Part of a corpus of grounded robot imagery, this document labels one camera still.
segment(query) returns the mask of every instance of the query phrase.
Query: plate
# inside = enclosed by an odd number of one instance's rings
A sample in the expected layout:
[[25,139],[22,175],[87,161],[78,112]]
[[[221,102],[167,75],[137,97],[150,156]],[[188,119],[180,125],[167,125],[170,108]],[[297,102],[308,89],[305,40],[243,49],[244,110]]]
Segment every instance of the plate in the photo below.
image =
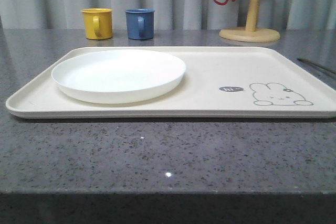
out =
[[58,88],[77,100],[130,103],[173,90],[186,71],[178,57],[151,50],[92,52],[56,65],[51,77]]

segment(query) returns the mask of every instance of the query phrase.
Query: blue mug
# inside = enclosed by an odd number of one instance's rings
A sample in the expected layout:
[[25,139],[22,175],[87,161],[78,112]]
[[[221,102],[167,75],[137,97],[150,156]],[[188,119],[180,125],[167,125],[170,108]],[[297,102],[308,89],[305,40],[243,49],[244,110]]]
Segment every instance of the blue mug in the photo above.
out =
[[127,9],[127,33],[130,39],[151,39],[154,37],[154,10]]

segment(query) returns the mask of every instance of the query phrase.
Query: cartoon rabbit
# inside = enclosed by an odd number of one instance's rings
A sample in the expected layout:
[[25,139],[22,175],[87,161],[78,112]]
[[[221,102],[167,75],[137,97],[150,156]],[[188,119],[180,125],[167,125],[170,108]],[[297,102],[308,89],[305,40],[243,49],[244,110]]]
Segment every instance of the cartoon rabbit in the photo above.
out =
[[312,102],[307,101],[302,95],[286,88],[279,83],[252,83],[250,88],[254,91],[253,97],[255,105],[269,106],[293,106],[293,105],[313,105]]

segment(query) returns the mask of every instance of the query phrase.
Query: white tray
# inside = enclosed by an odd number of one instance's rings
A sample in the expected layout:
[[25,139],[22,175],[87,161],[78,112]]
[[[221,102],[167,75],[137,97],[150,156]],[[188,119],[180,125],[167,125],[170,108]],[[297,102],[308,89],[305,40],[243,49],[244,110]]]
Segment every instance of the white tray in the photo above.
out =
[[[167,52],[187,66],[180,85],[143,102],[94,104],[63,94],[50,77],[74,56],[113,49]],[[87,47],[67,53],[6,101],[22,118],[332,118],[336,91],[274,50],[258,47]]]

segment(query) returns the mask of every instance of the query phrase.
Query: countertop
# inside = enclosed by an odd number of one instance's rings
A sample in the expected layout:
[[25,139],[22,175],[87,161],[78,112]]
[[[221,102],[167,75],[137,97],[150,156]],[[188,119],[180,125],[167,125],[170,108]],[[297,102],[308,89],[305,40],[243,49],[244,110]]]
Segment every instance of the countertop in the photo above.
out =
[[97,41],[83,30],[0,29],[0,194],[334,195],[336,119],[17,118],[6,99],[67,52],[101,46],[260,46],[336,88],[336,31],[282,31],[245,43],[218,30],[126,31]]

